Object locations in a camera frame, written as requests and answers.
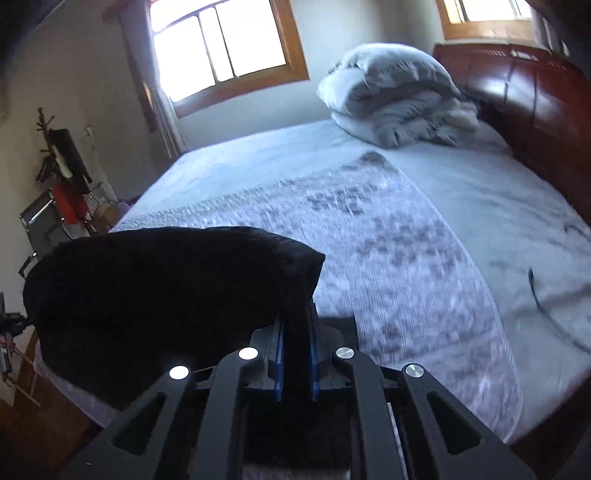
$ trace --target white bed sheet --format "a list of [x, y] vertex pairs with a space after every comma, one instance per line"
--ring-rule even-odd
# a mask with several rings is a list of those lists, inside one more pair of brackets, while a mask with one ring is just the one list
[[[382, 150], [332, 121], [265, 132], [186, 154], [125, 219], [336, 167], [369, 149], [404, 171], [433, 202], [481, 269], [511, 343], [525, 407], [514, 439], [541, 423], [591, 374], [591, 356], [536, 308], [527, 269], [551, 314], [591, 345], [590, 229], [548, 183], [502, 154], [431, 144]], [[583, 233], [569, 230], [576, 225]], [[38, 369], [46, 371], [40, 355]], [[68, 395], [67, 383], [60, 388]], [[96, 399], [82, 405], [93, 414]]]

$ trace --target black bag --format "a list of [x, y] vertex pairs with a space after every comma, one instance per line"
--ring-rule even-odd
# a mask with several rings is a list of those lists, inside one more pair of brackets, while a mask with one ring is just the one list
[[304, 311], [323, 261], [250, 227], [110, 233], [43, 258], [24, 304], [47, 366], [123, 410], [169, 368], [207, 368], [248, 346], [286, 292], [305, 292]]
[[86, 170], [76, 144], [72, 140], [70, 131], [65, 128], [60, 130], [50, 129], [48, 135], [49, 140], [57, 148], [61, 156], [64, 157], [67, 167], [72, 172], [72, 175], [74, 175], [70, 179], [71, 184], [75, 186], [78, 193], [89, 193], [90, 190], [86, 182], [92, 183], [92, 179], [88, 170]]

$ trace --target black cable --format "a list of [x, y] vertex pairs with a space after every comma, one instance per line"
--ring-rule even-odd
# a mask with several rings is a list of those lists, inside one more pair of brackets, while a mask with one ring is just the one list
[[588, 345], [586, 345], [585, 343], [581, 342], [576, 337], [571, 335], [569, 333], [569, 331], [567, 329], [565, 329], [561, 324], [559, 324], [556, 320], [554, 320], [551, 317], [551, 315], [548, 313], [548, 311], [540, 304], [540, 301], [538, 300], [538, 296], [535, 293], [534, 271], [532, 270], [531, 267], [527, 271], [527, 277], [530, 281], [531, 293], [534, 296], [535, 304], [538, 306], [538, 310], [542, 313], [542, 315], [544, 315], [544, 317], [546, 317], [546, 319], [550, 322], [550, 325], [552, 325], [558, 331], [558, 333], [560, 333], [562, 336], [564, 336], [576, 348], [578, 348], [582, 352], [585, 352], [585, 353], [591, 355], [591, 347], [589, 347]]

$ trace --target curtain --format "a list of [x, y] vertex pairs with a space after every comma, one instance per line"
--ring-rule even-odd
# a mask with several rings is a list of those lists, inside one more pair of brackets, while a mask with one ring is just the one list
[[170, 98], [160, 86], [160, 73], [150, 19], [150, 0], [131, 0], [119, 12], [119, 23], [125, 39], [125, 47], [132, 70], [149, 93], [150, 106], [164, 149], [168, 157], [176, 160], [187, 151], [187, 144], [178, 125], [178, 117]]
[[531, 15], [534, 21], [534, 38], [536, 44], [545, 47], [553, 53], [568, 55], [568, 49], [556, 30], [548, 23], [541, 13], [532, 9]]

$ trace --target chair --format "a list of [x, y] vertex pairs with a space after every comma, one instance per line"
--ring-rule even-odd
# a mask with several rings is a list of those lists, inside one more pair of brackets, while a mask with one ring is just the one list
[[33, 254], [25, 260], [18, 274], [25, 278], [25, 270], [35, 259], [50, 253], [57, 245], [69, 242], [74, 237], [64, 225], [51, 189], [44, 192], [20, 214]]

